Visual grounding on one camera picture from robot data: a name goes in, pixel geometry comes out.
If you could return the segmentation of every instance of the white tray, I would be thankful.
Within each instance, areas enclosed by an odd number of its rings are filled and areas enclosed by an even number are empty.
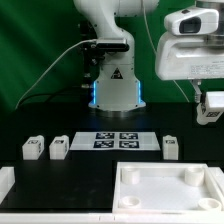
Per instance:
[[[204,170],[204,184],[190,186],[185,183],[185,170],[189,167]],[[137,169],[139,183],[121,181],[122,169]],[[122,206],[125,197],[139,199],[139,206]],[[213,198],[224,206],[224,197],[206,164],[173,163],[118,163],[114,192],[113,213],[188,213],[201,212],[198,201]]]

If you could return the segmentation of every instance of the white cube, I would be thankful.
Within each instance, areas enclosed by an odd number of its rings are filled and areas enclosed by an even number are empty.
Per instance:
[[[50,145],[50,159],[63,160],[69,150],[69,138],[66,135],[55,137]]]
[[[23,159],[37,160],[44,151],[44,137],[38,135],[30,137],[23,145]]]
[[[167,135],[163,137],[163,159],[178,160],[179,146],[176,137]]]

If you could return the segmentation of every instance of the green wall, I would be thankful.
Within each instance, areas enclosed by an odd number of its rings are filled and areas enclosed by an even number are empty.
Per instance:
[[[165,32],[165,15],[193,4],[193,0],[160,0],[158,9],[147,16],[156,46]],[[77,26],[80,20],[83,17],[75,9],[73,0],[0,1],[0,120],[14,110],[23,93],[64,50],[80,41]],[[136,39],[135,73],[143,82],[144,100],[185,102],[172,81],[161,81],[156,77],[155,57],[143,18],[122,18],[119,23]],[[82,56],[77,51],[70,52],[31,94],[55,92],[79,84],[82,71]],[[193,101],[194,91],[189,82],[178,83]],[[223,84],[217,80],[204,81],[203,89],[220,89]]]

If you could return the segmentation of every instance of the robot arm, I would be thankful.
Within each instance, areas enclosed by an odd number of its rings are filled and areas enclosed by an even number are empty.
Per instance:
[[[224,111],[224,92],[208,92],[197,83],[224,78],[224,0],[198,0],[195,6],[165,18],[167,32],[157,49],[156,73],[162,80],[190,80],[197,96],[199,124],[215,122]]]
[[[143,2],[146,12],[151,12],[159,0],[74,0],[78,11],[96,31],[98,39],[92,47],[106,52],[89,107],[105,112],[105,115],[108,113],[108,116],[112,113],[126,116],[126,112],[145,106],[141,100],[140,82],[134,74],[134,38],[115,23],[116,16],[141,16]]]

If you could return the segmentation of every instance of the camera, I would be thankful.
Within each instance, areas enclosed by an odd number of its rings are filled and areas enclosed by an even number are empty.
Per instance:
[[[175,36],[210,34],[218,29],[219,12],[192,6],[166,16],[164,25]]]

